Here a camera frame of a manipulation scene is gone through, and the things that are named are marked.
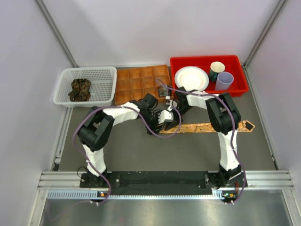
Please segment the orange patterned tie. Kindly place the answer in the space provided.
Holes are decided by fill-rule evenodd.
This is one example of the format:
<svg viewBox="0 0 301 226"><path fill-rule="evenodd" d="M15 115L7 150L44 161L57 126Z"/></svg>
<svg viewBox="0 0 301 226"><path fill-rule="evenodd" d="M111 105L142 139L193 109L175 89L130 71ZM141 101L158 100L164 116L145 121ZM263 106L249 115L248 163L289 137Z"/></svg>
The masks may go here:
<svg viewBox="0 0 301 226"><path fill-rule="evenodd" d="M238 124L238 132L252 132L255 128L255 125L248 120L242 120ZM159 132L162 134L173 134L177 133L213 133L216 132L212 127L211 123L196 123L196 124L182 124L180 127L173 127L169 130L163 129Z"/></svg>

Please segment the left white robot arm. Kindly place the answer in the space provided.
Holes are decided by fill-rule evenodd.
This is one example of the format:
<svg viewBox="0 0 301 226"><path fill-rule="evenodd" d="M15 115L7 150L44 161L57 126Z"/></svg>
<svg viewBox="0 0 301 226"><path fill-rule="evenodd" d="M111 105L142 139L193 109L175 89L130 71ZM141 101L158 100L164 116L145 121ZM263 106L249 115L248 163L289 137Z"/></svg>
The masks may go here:
<svg viewBox="0 0 301 226"><path fill-rule="evenodd" d="M92 186L103 186L107 176L103 148L108 142L113 126L129 120L142 119L149 134L158 134L174 120L172 110L156 110L158 100L151 94L139 100L130 100L123 105L90 109L86 120L76 130L87 158L87 172L82 180Z"/></svg>

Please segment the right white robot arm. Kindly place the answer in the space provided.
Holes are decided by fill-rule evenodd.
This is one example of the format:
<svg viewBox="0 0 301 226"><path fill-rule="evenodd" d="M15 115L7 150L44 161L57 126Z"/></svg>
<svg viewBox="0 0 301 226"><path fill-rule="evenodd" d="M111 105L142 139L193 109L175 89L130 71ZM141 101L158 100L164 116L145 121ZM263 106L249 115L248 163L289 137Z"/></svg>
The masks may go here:
<svg viewBox="0 0 301 226"><path fill-rule="evenodd" d="M192 107L207 110L211 126L217 132L221 159L217 175L208 174L208 183L213 188L231 186L237 177L245 175L237 154L237 133L241 115L229 93L208 94L197 90L186 91L180 87L175 91L177 110L183 115Z"/></svg>

